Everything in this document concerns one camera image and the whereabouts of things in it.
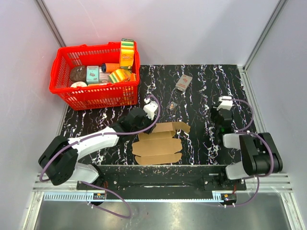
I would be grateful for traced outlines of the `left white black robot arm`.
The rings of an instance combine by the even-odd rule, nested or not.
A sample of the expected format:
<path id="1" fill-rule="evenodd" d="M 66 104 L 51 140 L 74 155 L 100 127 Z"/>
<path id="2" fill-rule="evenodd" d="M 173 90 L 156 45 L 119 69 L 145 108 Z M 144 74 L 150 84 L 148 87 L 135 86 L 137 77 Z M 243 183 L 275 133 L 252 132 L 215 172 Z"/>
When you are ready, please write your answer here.
<path id="1" fill-rule="evenodd" d="M 158 107 L 148 104 L 134 108 L 126 116 L 101 131 L 79 138 L 56 136 L 38 159 L 42 175 L 57 186 L 68 180 L 85 181 L 93 189 L 104 184 L 103 173 L 94 164 L 79 160 L 101 149 L 114 147 L 133 135 L 151 133 L 158 116 Z"/>

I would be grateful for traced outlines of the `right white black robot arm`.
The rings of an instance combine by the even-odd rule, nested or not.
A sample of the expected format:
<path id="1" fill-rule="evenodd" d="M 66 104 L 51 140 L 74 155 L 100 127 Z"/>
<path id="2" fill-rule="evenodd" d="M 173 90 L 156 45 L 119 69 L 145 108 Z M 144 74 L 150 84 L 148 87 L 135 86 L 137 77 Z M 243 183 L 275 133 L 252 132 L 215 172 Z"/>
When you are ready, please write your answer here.
<path id="1" fill-rule="evenodd" d="M 213 105 L 210 113 L 214 142 L 221 148 L 241 151 L 241 161 L 226 166 L 219 176 L 218 184 L 222 189 L 230 189 L 238 179 L 264 177 L 282 171 L 283 161 L 270 133 L 235 132 L 230 109 Z"/>

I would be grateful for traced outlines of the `brown cardboard box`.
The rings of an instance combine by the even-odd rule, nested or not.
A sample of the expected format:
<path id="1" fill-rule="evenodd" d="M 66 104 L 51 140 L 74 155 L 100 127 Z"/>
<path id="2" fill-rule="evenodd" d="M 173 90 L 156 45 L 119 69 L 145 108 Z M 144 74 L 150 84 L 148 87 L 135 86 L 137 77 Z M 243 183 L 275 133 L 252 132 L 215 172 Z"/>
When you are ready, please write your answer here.
<path id="1" fill-rule="evenodd" d="M 158 165 L 178 162 L 182 153 L 181 140 L 175 138 L 177 131 L 190 132 L 184 122 L 158 123 L 151 134 L 140 133 L 139 141 L 132 144 L 132 154 L 139 165 Z"/>

